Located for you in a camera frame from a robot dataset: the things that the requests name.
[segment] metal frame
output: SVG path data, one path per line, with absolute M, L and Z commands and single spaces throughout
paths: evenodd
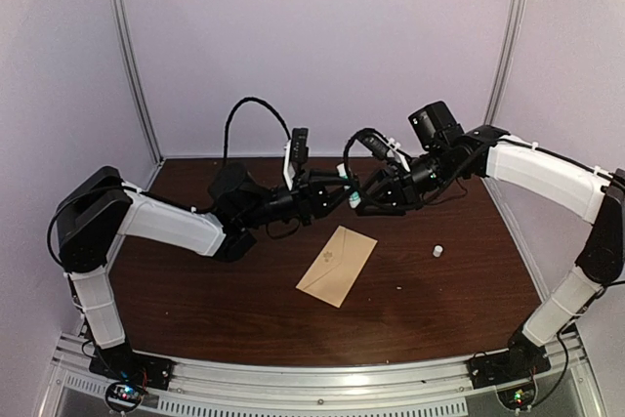
M 85 340 L 63 334 L 52 360 L 48 388 L 38 406 L 40 417 L 57 415 L 65 387 L 101 396 L 107 379 L 88 371 L 90 359 L 81 352 Z M 586 417 L 604 417 L 605 411 L 586 352 L 576 334 L 564 336 Z M 557 341 L 547 346 L 553 368 L 562 372 L 564 354 Z M 465 361 L 460 356 L 415 363 L 340 367 L 269 367 L 233 365 L 170 357 L 175 361 L 169 391 L 150 390 L 146 410 L 178 414 L 168 405 L 224 410 L 223 415 L 401 415 L 406 409 L 446 406 L 465 397 L 492 393 L 494 387 L 473 390 Z
M 499 64 L 495 73 L 495 81 L 492 85 L 484 124 L 492 124 L 499 110 L 501 100 L 503 98 L 510 66 L 512 64 L 513 52 L 517 44 L 519 30 L 521 28 L 521 20 L 525 10 L 526 0 L 510 0 L 510 10 L 508 12 L 508 22 L 506 24 L 506 33 L 504 35 L 504 43 L 499 56 Z
M 146 105 L 146 96 L 144 95 L 144 89 L 141 84 L 139 76 L 139 70 L 137 69 L 137 60 L 135 59 L 135 53 L 133 50 L 133 44 L 130 39 L 130 28 L 128 26 L 128 19 L 126 18 L 126 9 L 124 7 L 124 0 L 110 0 L 113 16 L 115 18 L 115 24 L 117 26 L 117 37 L 119 39 L 119 46 L 121 49 L 122 60 L 124 62 L 124 68 L 128 77 L 128 83 L 130 85 L 130 91 L 133 96 L 135 108 L 139 116 L 139 122 L 141 124 L 144 137 L 146 138 L 147 147 L 152 161 L 155 164 L 159 164 L 163 160 L 163 155 L 156 139 L 156 133 L 154 132 L 154 126 L 149 117 L 149 112 Z

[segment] white panel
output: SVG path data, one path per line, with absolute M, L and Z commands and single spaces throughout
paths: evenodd
M 45 232 L 105 164 L 143 184 L 151 163 L 108 0 L 0 0 L 0 414 L 31 415 L 77 312 Z
M 260 96 L 314 154 L 375 126 L 417 149 L 407 116 L 445 100 L 481 123 L 510 0 L 126 0 L 150 115 L 167 155 L 219 154 L 240 98 Z M 233 154 L 281 154 L 284 136 L 250 104 Z
M 496 124 L 590 166 L 625 167 L 625 0 L 528 0 Z M 589 228 L 555 204 L 501 185 L 550 288 L 570 269 Z M 625 290 L 581 320 L 608 415 L 625 387 Z

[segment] vertical metal post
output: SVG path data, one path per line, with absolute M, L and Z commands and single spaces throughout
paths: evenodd
M 484 117 L 484 124 L 492 124 L 497 115 L 497 110 L 501 104 L 510 66 L 512 64 L 512 56 L 519 36 L 521 28 L 521 19 L 525 10 L 526 0 L 510 0 L 510 11 L 508 12 L 508 23 L 506 24 L 506 33 L 504 35 L 504 43 L 499 56 L 499 64 L 495 73 L 495 81 L 490 92 L 490 100 L 488 109 Z
M 153 162 L 158 164 L 163 160 L 163 156 L 158 146 L 158 140 L 156 139 L 152 121 L 149 118 L 149 112 L 147 111 L 146 97 L 144 95 L 144 89 L 141 85 L 139 70 L 137 69 L 137 60 L 135 59 L 135 53 L 130 39 L 130 29 L 126 18 L 124 0 L 110 0 L 110 2 L 113 10 L 113 16 L 115 18 L 115 24 L 117 26 L 117 37 L 119 39 L 124 68 L 126 69 L 126 75 L 128 77 L 128 83 L 130 84 L 130 90 L 132 92 L 135 108 L 137 109 L 137 114 L 139 115 L 139 122 L 142 130 L 144 131 L 150 156 Z

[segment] dark brown tabletop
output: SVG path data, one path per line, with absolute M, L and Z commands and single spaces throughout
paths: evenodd
M 280 183 L 281 160 L 239 161 L 258 183 Z M 313 158 L 308 167 L 337 162 Z M 353 164 L 363 174 L 374 165 Z M 167 160 L 152 191 L 207 206 L 218 168 L 218 160 Z M 346 203 L 286 239 L 258 230 L 256 246 L 233 264 L 129 237 L 111 282 L 130 341 L 157 354 L 263 365 L 396 363 L 503 348 L 539 300 L 481 180 L 466 187 L 465 198 L 405 217 L 358 218 Z M 336 309 L 295 286 L 339 225 L 378 244 Z

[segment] black mounting plate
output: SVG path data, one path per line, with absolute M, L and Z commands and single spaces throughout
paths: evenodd
M 169 358 L 161 358 L 160 356 L 134 354 L 134 359 L 143 368 L 146 369 L 147 387 L 156 390 L 167 391 L 169 388 L 169 380 L 172 376 L 174 362 Z M 89 371 L 96 375 L 105 376 L 106 378 L 118 379 L 119 377 L 111 372 L 98 357 L 94 357 L 89 364 Z M 130 380 L 133 384 L 141 385 L 143 377 L 138 380 Z
M 543 373 L 551 369 L 551 363 L 548 358 L 539 356 L 534 360 L 536 365 L 535 373 Z M 529 370 L 513 373 L 509 364 L 509 351 L 474 356 L 467 360 L 467 368 L 469 368 L 469 375 L 474 390 L 523 380 L 531 376 Z

